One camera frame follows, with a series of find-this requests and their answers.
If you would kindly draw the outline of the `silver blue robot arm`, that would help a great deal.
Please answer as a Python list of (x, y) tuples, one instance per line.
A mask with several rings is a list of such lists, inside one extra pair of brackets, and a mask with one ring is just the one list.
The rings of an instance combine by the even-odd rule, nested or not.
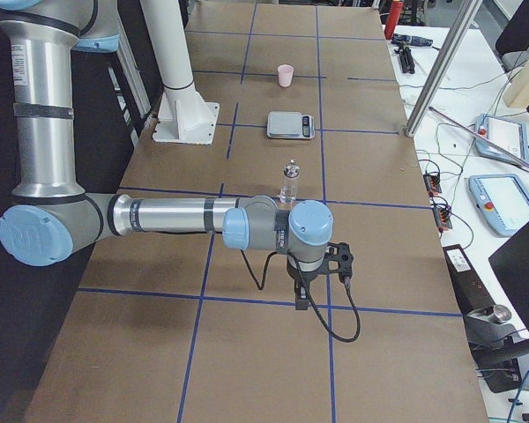
[(349, 285), (353, 255), (332, 242), (332, 213), (318, 201), (281, 210), (266, 196), (133, 198), (78, 184), (71, 52), (118, 50), (116, 2), (0, 1), (0, 28), (11, 42), (21, 170), (0, 242), (18, 261), (48, 266), (109, 236), (219, 234), (228, 248), (285, 256), (300, 310), (314, 306), (316, 277), (337, 274)]

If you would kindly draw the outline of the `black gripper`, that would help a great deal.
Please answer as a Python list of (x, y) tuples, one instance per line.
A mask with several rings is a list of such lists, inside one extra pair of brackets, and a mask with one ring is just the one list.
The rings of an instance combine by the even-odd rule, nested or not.
[(337, 274), (339, 282), (350, 296), (351, 279), (353, 277), (354, 256), (347, 243), (329, 242), (323, 256), (314, 263), (305, 263), (288, 251), (287, 272), (294, 281), (295, 309), (307, 310), (310, 284), (318, 276)]

